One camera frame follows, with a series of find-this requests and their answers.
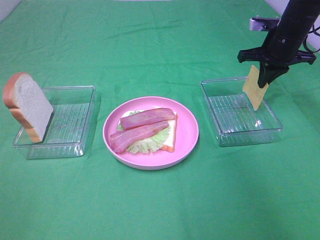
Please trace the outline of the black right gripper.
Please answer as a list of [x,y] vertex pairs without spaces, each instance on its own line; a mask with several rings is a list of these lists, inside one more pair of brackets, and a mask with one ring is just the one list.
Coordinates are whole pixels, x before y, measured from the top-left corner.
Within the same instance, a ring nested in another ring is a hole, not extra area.
[[289,66],[300,63],[312,65],[315,53],[305,46],[308,35],[314,30],[299,27],[275,27],[269,30],[261,46],[240,50],[237,59],[259,63],[257,84],[260,89],[289,71]]

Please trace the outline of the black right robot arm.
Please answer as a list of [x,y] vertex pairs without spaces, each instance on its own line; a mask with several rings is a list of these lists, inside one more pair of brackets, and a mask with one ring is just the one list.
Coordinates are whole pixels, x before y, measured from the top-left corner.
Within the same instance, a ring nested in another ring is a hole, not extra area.
[[290,0],[281,18],[252,17],[249,29],[267,31],[263,44],[247,50],[240,50],[240,63],[254,61],[260,63],[257,84],[263,88],[289,71],[289,66],[313,64],[315,54],[300,50],[308,33],[320,15],[318,0]]

